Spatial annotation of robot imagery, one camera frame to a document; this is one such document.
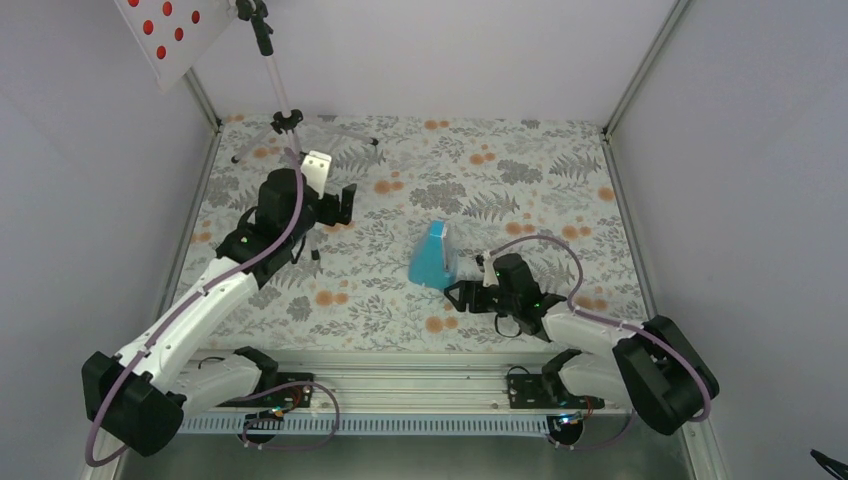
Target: gray flower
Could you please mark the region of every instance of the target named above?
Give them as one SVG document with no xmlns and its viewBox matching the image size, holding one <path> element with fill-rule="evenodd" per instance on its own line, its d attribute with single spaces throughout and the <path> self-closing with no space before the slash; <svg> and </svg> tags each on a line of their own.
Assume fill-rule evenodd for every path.
<svg viewBox="0 0 848 480">
<path fill-rule="evenodd" d="M 309 304 L 309 298 L 297 297 L 292 300 L 286 308 L 286 313 L 291 315 L 295 322 L 305 322 L 309 320 L 309 315 L 312 314 L 312 306 Z"/>
<path fill-rule="evenodd" d="M 514 160 L 501 160 L 498 162 L 498 170 L 502 171 L 501 179 L 515 185 L 518 182 L 536 183 L 542 181 L 542 172 L 536 168 L 518 163 Z"/>
<path fill-rule="evenodd" d="M 458 197 L 464 196 L 465 187 L 461 183 L 444 182 L 427 185 L 426 190 L 416 188 L 409 193 L 409 201 L 427 210 L 440 208 L 447 214 L 453 214 L 462 210 Z"/>
<path fill-rule="evenodd" d="M 230 202 L 231 195 L 238 190 L 238 178 L 230 175 L 210 177 L 206 187 L 206 202 L 213 207 L 223 207 Z"/>
<path fill-rule="evenodd" d="M 264 309 L 268 305 L 271 304 L 274 300 L 280 298 L 280 291 L 271 285 L 265 285 L 262 290 L 259 290 L 259 293 L 250 297 L 250 300 L 247 303 L 253 305 L 256 308 Z"/>
</svg>

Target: black mounting plate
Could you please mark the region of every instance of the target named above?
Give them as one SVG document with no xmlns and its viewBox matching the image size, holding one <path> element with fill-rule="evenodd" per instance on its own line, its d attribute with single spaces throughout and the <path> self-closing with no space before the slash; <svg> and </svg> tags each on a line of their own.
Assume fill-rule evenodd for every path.
<svg viewBox="0 0 848 480">
<path fill-rule="evenodd" d="M 274 381 L 274 385 L 282 385 L 284 383 L 290 382 L 314 382 L 315 375 L 311 373 L 303 373 L 303 372 L 277 372 L 277 378 Z M 303 387 L 300 388 L 300 403 L 297 405 L 297 408 L 309 408 L 309 402 L 312 400 L 313 391 L 310 390 L 309 393 L 305 393 L 303 391 Z M 274 392 L 271 395 L 268 395 L 263 398 L 257 398 L 256 400 L 250 400 L 248 402 L 225 402 L 222 403 L 221 407 L 249 407 L 249 408 L 274 408 L 274 407 L 285 407 L 286 404 L 292 403 L 292 390 L 290 388 L 286 388 L 280 390 L 278 392 Z"/>
<path fill-rule="evenodd" d="M 509 388 L 509 408 L 513 410 L 587 410 L 586 397 L 568 395 L 563 403 L 557 403 L 545 391 L 542 375 L 527 373 L 510 373 L 506 376 Z M 593 410 L 604 408 L 603 399 L 588 397 Z"/>
</svg>

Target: gray floor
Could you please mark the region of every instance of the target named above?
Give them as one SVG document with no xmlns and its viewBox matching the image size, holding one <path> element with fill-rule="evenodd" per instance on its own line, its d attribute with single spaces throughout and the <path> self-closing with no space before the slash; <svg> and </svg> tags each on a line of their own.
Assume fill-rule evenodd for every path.
<svg viewBox="0 0 848 480">
<path fill-rule="evenodd" d="M 609 438 L 621 423 L 618 418 L 593 419 L 581 442 Z M 641 423 L 618 445 L 585 453 L 554 450 L 533 438 L 431 436 L 338 437 L 321 450 L 292 454 L 245 449 L 230 435 L 181 435 L 152 457 L 129 455 L 122 470 L 125 480 L 692 478 L 681 437 L 663 437 Z"/>
</svg>

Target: blue object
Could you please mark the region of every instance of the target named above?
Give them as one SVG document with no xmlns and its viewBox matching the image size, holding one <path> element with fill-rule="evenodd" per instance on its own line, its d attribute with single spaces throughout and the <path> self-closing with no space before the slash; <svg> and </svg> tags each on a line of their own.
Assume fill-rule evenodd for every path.
<svg viewBox="0 0 848 480">
<path fill-rule="evenodd" d="M 448 237 L 448 226 L 436 220 L 412 251 L 409 281 L 444 290 L 456 282 L 456 265 L 457 253 Z"/>
</svg>

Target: tripod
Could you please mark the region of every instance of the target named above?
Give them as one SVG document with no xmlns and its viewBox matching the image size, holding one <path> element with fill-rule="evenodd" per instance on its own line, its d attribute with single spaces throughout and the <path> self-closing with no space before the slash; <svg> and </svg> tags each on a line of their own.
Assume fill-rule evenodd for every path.
<svg viewBox="0 0 848 480">
<path fill-rule="evenodd" d="M 259 52 L 265 57 L 265 66 L 268 68 L 268 74 L 271 76 L 271 84 L 274 86 L 274 93 L 277 96 L 280 110 L 274 114 L 274 119 L 270 125 L 265 127 L 261 132 L 248 140 L 244 146 L 236 152 L 230 159 L 233 163 L 238 163 L 245 155 L 264 140 L 264 138 L 272 131 L 279 135 L 285 134 L 289 141 L 289 147 L 295 153 L 299 153 L 301 157 L 305 156 L 300 148 L 300 139 L 297 136 L 295 129 L 301 123 L 316 125 L 324 130 L 343 135 L 346 137 L 360 140 L 364 143 L 377 146 L 379 140 L 368 135 L 349 132 L 342 128 L 333 127 L 331 125 L 323 125 L 321 123 L 313 123 L 304 120 L 303 113 L 298 109 L 290 109 L 289 102 L 286 98 L 286 91 L 283 88 L 283 81 L 280 78 L 280 71 L 277 67 L 277 61 L 274 59 L 274 47 L 271 45 L 271 34 L 274 30 L 265 23 L 265 17 L 268 16 L 268 7 L 265 6 L 263 0 L 236 0 L 236 9 L 238 10 L 239 20 L 249 21 L 253 26 L 253 32 L 256 34 L 256 43 L 259 45 Z"/>
</svg>

